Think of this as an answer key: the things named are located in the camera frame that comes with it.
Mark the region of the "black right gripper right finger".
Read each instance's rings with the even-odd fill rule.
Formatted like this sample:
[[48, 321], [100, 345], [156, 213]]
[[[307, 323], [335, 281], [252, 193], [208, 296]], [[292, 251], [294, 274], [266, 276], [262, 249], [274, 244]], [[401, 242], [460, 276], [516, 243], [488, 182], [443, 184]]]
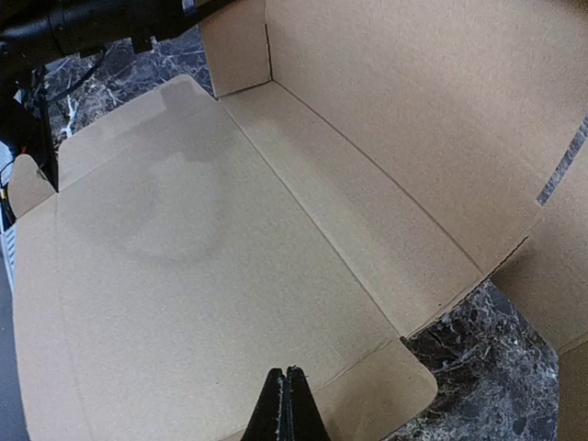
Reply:
[[283, 386], [283, 439], [330, 440], [301, 367], [287, 369]]

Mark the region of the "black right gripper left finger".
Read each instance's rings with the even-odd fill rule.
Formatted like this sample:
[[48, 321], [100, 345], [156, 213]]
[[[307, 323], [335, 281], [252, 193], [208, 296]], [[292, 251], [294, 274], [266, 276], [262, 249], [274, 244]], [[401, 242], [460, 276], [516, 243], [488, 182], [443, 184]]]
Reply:
[[281, 368], [271, 368], [259, 394], [254, 411], [245, 428], [242, 441], [284, 440], [283, 421], [286, 377]]

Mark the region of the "brown cardboard box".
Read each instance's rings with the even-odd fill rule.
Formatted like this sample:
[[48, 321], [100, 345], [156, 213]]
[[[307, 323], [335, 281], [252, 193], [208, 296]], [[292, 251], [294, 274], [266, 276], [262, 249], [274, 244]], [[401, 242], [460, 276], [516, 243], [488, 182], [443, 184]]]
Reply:
[[241, 1], [187, 75], [29, 155], [13, 323], [33, 440], [235, 440], [300, 367], [333, 440], [440, 395], [408, 341], [496, 275], [587, 437], [587, 4]]

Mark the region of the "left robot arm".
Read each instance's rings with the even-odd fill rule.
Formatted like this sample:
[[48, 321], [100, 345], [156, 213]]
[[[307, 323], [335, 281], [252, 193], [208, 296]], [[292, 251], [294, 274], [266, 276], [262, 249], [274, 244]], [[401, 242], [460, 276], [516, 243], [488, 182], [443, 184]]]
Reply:
[[124, 39], [141, 53], [197, 22], [197, 8], [182, 1], [38, 1], [1, 27], [1, 57], [45, 63]]

